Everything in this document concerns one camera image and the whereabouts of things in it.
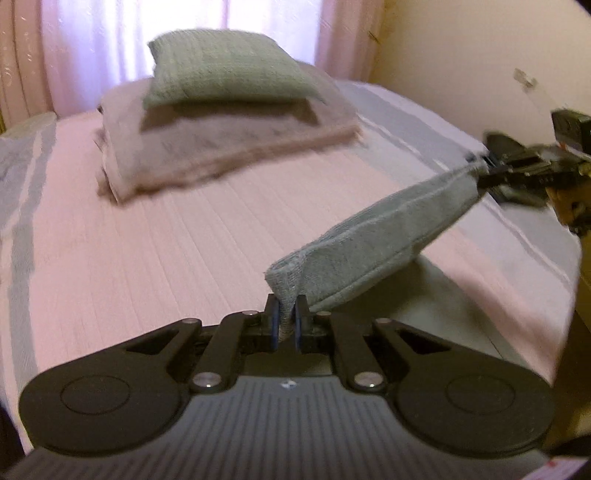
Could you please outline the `folded beige fleece blanket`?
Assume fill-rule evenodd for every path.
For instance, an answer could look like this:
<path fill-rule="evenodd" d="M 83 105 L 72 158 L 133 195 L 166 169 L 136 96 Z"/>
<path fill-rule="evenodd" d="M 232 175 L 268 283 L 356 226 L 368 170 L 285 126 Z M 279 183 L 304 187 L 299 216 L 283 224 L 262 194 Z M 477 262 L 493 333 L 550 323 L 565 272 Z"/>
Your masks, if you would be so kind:
<path fill-rule="evenodd" d="M 315 96 L 287 103 L 183 102 L 145 109 L 150 79 L 102 98 L 97 192 L 124 204 L 167 187 L 205 183 L 259 161 L 342 145 L 359 136 L 356 108 L 335 81 L 301 64 Z"/>

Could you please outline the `pink window curtain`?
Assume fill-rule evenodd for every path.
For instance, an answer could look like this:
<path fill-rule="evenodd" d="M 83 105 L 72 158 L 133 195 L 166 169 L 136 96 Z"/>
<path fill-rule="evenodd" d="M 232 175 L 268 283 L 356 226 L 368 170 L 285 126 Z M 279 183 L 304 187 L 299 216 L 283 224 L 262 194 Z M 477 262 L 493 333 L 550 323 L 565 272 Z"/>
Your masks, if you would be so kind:
<path fill-rule="evenodd" d="M 150 41 L 169 31 L 230 29 L 273 38 L 338 79 L 368 80 L 383 1 L 4 1 L 1 126 L 97 106 L 148 76 Z"/>

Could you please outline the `pink and grey bedspread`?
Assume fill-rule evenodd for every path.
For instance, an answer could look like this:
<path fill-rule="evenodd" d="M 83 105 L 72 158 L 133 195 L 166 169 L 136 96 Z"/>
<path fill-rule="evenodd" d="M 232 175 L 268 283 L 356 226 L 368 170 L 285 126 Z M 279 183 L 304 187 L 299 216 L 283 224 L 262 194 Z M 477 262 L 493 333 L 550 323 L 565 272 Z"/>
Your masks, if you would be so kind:
<path fill-rule="evenodd" d="M 1 145 L 1 403 L 36 374 L 184 317 L 266 303 L 264 273 L 394 191 L 463 166 L 478 140 L 383 87 L 341 82 L 362 137 L 118 206 L 97 193 L 90 111 Z M 482 199 L 342 312 L 390 316 L 552 380 L 581 246 L 548 209 Z"/>

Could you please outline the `grey-green knitted cloth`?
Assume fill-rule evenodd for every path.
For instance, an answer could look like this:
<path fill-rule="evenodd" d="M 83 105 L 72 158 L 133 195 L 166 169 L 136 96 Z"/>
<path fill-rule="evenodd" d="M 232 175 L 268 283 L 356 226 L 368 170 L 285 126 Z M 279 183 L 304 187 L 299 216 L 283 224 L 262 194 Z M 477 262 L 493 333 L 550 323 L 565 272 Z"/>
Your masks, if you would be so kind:
<path fill-rule="evenodd" d="M 487 173 L 480 160 L 400 190 L 271 264 L 264 278 L 280 303 L 280 340 L 294 331 L 298 296 L 331 310 L 403 269 L 480 200 Z"/>

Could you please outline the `green textured pillow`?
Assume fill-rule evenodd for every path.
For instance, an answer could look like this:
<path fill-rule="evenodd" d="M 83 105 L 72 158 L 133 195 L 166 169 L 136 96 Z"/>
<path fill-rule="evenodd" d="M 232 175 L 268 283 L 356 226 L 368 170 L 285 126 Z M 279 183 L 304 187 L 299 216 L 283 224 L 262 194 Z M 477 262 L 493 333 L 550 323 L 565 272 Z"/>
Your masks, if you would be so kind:
<path fill-rule="evenodd" d="M 148 47 L 154 69 L 145 109 L 185 101 L 290 102 L 318 96 L 297 61 L 262 34 L 177 30 Z"/>

